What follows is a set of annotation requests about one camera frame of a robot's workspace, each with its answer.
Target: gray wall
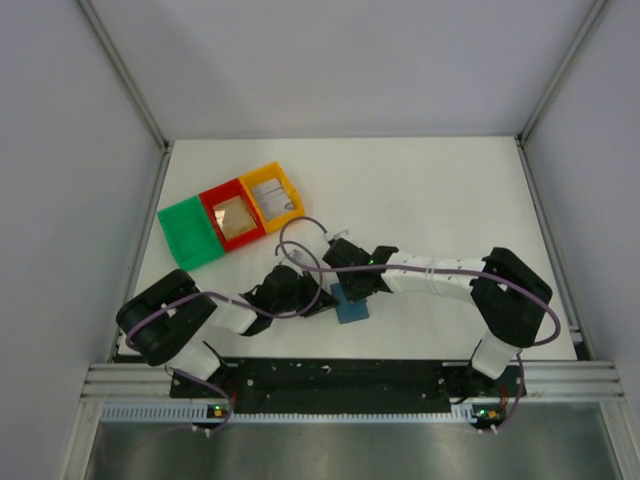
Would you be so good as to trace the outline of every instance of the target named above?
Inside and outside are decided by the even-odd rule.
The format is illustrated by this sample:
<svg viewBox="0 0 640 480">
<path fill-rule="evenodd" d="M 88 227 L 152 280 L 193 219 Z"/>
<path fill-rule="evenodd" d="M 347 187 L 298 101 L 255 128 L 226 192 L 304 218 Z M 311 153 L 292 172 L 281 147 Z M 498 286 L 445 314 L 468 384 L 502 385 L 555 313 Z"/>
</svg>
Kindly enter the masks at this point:
<svg viewBox="0 0 640 480">
<path fill-rule="evenodd" d="M 165 135 L 517 133 L 592 0 L 94 0 Z"/>
<path fill-rule="evenodd" d="M 115 331 L 158 157 L 73 2 L 2 2 L 0 61 L 0 478 L 39 480 Z"/>
<path fill-rule="evenodd" d="M 534 134 L 596 352 L 640 417 L 640 2 L 616 0 Z"/>
</svg>

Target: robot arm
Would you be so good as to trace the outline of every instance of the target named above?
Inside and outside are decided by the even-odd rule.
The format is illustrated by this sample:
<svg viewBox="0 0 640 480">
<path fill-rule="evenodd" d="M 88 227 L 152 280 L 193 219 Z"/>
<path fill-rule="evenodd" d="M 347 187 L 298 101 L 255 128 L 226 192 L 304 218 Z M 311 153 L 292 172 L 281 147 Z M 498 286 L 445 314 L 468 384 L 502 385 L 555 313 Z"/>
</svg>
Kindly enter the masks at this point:
<svg viewBox="0 0 640 480">
<path fill-rule="evenodd" d="M 329 239 L 323 260 L 334 268 L 377 264 L 393 269 L 376 272 L 338 273 L 345 297 L 358 301 L 376 292 L 422 292 L 475 305 L 488 331 L 471 359 L 476 372 L 496 380 L 507 364 L 523 348 L 533 346 L 545 311 L 518 292 L 493 280 L 456 271 L 488 272 L 516 283 L 548 304 L 551 288 L 510 250 L 494 248 L 481 259 L 423 257 L 399 251 L 396 247 L 377 247 L 369 255 L 345 236 Z M 416 269 L 395 268 L 406 265 Z"/>
<path fill-rule="evenodd" d="M 470 362 L 469 376 L 479 383 L 498 379 L 516 353 L 534 344 L 545 312 L 493 280 L 456 272 L 488 272 L 528 290 L 544 303 L 551 299 L 549 286 L 504 248 L 496 247 L 481 259 L 462 260 L 417 256 L 389 246 L 379 246 L 369 254 L 345 235 L 328 241 L 330 247 L 323 260 L 331 267 L 393 266 L 338 273 L 349 301 L 377 292 L 423 292 L 475 305 L 488 327 Z M 299 254 L 293 252 L 294 260 L 296 255 Z M 336 301 L 324 290 L 309 307 L 317 289 L 309 272 L 285 260 L 251 291 L 227 300 L 214 294 L 214 301 L 200 294 L 189 275 L 176 270 L 125 304 L 116 321 L 149 365 L 166 364 L 208 379 L 223 362 L 217 354 L 214 358 L 205 343 L 215 336 L 212 328 L 252 336 L 268 328 L 274 316 L 301 312 L 307 317 L 333 308 Z M 167 311 L 157 315 L 163 308 Z M 149 322 L 153 315 L 157 317 Z"/>
</svg>

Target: blue block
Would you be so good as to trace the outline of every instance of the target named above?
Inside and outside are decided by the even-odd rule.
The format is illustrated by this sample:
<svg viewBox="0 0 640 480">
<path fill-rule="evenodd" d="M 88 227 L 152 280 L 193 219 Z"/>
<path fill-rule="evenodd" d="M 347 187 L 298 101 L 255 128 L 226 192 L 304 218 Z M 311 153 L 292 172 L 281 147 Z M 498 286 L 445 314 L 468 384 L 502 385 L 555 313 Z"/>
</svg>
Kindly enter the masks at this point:
<svg viewBox="0 0 640 480">
<path fill-rule="evenodd" d="M 339 283 L 331 285 L 331 295 L 338 302 L 336 307 L 336 313 L 338 314 L 338 321 L 341 324 L 351 323 L 358 320 L 364 320 L 369 318 L 369 309 L 367 308 L 367 300 L 360 300 L 359 302 L 349 302 L 344 296 L 342 286 Z"/>
</svg>

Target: enclosure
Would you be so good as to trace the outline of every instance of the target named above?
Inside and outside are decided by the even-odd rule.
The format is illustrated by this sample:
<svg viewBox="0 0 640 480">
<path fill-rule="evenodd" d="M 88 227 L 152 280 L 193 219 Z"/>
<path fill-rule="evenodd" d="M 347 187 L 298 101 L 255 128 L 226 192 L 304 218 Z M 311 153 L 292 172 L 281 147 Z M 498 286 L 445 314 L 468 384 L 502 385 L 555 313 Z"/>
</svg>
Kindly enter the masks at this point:
<svg viewBox="0 0 640 480">
<path fill-rule="evenodd" d="M 638 2 L 2 10 L 4 477 L 640 476 Z M 171 417 L 185 405 L 177 385 L 125 345 L 116 312 L 177 268 L 158 211 L 276 161 L 308 215 L 367 249 L 476 258 L 505 246 L 549 284 L 561 333 L 523 352 L 527 394 L 504 431 L 475 434 L 464 410 L 364 407 L 179 431 L 192 418 Z M 288 235 L 324 248 L 313 225 Z M 266 235 L 190 273 L 247 291 L 276 244 Z M 255 337 L 220 330 L 215 347 L 300 368 L 455 364 L 486 330 L 447 299 L 367 306 L 350 325 L 323 313 Z M 547 319 L 540 336 L 551 331 Z"/>
</svg>

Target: metal floor panel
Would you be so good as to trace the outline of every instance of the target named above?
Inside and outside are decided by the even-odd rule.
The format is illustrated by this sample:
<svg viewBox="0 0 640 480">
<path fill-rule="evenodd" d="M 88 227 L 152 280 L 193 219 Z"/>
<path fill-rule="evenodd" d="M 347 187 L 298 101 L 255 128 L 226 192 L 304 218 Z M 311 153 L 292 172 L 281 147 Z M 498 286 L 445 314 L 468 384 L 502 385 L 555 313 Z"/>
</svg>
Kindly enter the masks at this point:
<svg viewBox="0 0 640 480">
<path fill-rule="evenodd" d="M 468 425 L 235 425 L 207 439 L 172 431 L 90 480 L 423 480 L 620 478 L 596 405 L 522 405 L 499 436 Z M 102 424 L 118 460 L 163 425 Z"/>
</svg>

